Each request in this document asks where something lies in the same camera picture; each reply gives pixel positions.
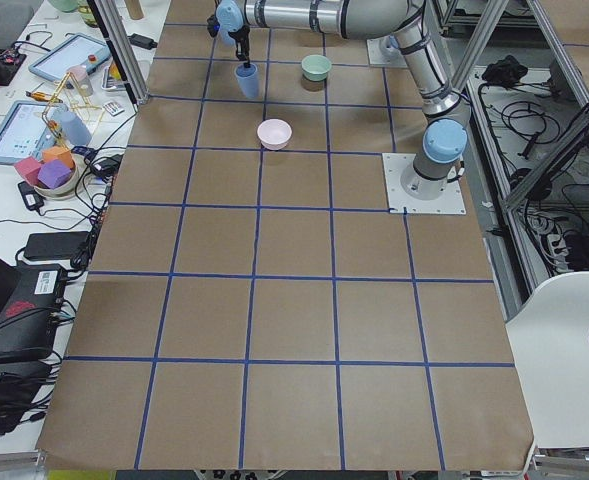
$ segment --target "green bowl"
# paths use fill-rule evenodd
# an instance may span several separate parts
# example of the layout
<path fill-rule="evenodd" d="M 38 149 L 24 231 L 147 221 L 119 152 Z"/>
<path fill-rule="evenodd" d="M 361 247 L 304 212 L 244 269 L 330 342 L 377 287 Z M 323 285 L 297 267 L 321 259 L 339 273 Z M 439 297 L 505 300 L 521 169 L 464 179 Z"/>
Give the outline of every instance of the green bowl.
<path fill-rule="evenodd" d="M 312 82 L 321 82 L 332 69 L 332 62 L 323 55 L 308 55 L 301 62 L 303 76 Z"/>

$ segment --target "blue joint cap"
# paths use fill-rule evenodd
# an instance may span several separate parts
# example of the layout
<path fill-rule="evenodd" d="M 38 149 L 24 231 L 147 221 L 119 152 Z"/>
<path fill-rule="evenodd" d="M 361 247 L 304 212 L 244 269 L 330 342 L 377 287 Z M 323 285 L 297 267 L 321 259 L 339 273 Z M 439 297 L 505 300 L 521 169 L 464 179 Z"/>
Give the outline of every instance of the blue joint cap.
<path fill-rule="evenodd" d="M 237 32 L 245 24 L 243 12 L 234 0 L 223 0 L 216 7 L 216 19 L 221 28 L 228 32 Z"/>
<path fill-rule="evenodd" d="M 460 123 L 444 118 L 432 123 L 423 136 L 423 150 L 436 163 L 452 163 L 467 146 L 467 132 Z"/>

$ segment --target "orange block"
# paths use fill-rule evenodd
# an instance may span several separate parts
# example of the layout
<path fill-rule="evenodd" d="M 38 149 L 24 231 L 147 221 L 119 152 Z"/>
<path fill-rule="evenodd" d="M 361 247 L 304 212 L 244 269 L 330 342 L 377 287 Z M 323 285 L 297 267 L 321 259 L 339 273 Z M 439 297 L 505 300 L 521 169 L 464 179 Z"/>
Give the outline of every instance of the orange block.
<path fill-rule="evenodd" d="M 43 150 L 43 162 L 49 163 L 52 160 L 60 160 L 70 170 L 74 170 L 74 159 L 69 148 L 54 146 Z"/>

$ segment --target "brown cylinder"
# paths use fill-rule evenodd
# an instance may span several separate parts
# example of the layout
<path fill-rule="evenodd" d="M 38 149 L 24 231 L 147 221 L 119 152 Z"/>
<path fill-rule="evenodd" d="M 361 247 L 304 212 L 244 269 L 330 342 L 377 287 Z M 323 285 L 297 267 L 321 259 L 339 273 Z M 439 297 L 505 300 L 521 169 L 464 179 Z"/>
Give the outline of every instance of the brown cylinder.
<path fill-rule="evenodd" d="M 139 2 L 139 0 L 125 0 L 125 6 L 127 7 L 127 13 L 130 14 L 132 20 L 140 20 L 144 17 L 141 2 Z"/>

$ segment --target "blue cup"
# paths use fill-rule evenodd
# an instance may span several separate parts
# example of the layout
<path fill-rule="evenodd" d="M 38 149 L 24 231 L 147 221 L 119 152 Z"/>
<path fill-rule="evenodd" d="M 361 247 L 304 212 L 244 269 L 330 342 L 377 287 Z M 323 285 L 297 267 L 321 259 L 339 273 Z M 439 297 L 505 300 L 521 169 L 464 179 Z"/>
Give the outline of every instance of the blue cup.
<path fill-rule="evenodd" d="M 258 67 L 256 65 L 250 64 L 249 68 L 245 68 L 244 64 L 239 65 L 234 74 L 243 95 L 247 98 L 258 97 Z"/>
<path fill-rule="evenodd" d="M 227 45 L 228 47 L 235 47 L 236 46 L 236 40 L 234 40 L 232 37 L 230 37 L 230 34 L 227 30 L 220 28 L 218 31 L 218 36 L 221 39 L 221 41 L 223 42 L 223 45 Z"/>
<path fill-rule="evenodd" d="M 83 123 L 83 120 L 81 120 L 74 112 L 68 111 L 62 113 L 60 121 L 61 129 L 72 145 L 77 147 L 80 145 L 85 146 L 90 143 L 92 134 Z"/>

